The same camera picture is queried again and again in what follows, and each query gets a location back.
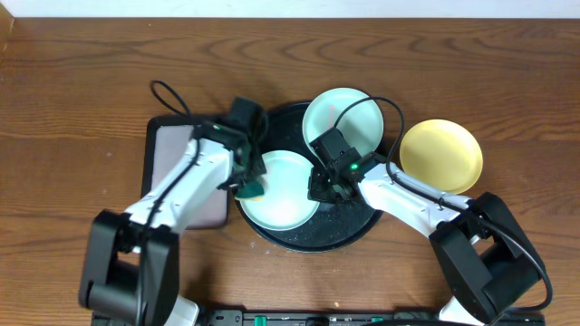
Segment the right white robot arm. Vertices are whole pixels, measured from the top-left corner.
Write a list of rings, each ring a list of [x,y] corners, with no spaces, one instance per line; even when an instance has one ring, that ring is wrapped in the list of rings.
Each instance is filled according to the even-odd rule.
[[[492,325],[519,312],[516,301],[538,282],[549,281],[543,261],[500,197],[447,194],[374,152],[322,154],[318,160],[311,196],[364,203],[429,239],[452,292],[440,321]]]

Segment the mint green plate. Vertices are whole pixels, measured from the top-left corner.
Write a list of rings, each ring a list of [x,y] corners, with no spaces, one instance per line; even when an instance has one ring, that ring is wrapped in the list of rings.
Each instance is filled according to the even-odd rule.
[[[302,124],[304,142],[310,143],[329,130],[340,114],[368,94],[353,88],[335,88],[318,95],[307,107]],[[383,135],[383,118],[374,101],[365,101],[350,109],[337,125],[346,140],[361,156],[375,151]]]
[[[259,179],[265,193],[258,200],[240,202],[242,211],[258,226],[287,231],[306,223],[319,202],[308,198],[308,182],[314,165],[289,150],[262,155],[266,173]]]

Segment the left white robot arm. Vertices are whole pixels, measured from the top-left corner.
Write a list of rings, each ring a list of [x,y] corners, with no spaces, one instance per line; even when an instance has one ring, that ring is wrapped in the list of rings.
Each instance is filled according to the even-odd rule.
[[[79,303],[130,325],[193,325],[199,306],[179,295],[179,239],[217,189],[265,173],[258,136],[211,131],[194,136],[167,176],[123,213],[92,221]]]

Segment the green yellow sponge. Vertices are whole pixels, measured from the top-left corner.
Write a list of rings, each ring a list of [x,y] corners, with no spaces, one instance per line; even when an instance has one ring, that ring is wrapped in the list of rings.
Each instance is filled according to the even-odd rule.
[[[249,181],[240,186],[234,194],[238,201],[260,200],[265,194],[263,185],[258,181]]]

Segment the yellow plate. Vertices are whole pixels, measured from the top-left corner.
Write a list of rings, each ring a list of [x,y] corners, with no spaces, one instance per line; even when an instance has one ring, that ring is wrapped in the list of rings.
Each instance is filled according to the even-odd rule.
[[[425,120],[407,131],[400,145],[405,173],[446,193],[473,187],[483,169],[475,137],[450,120]]]

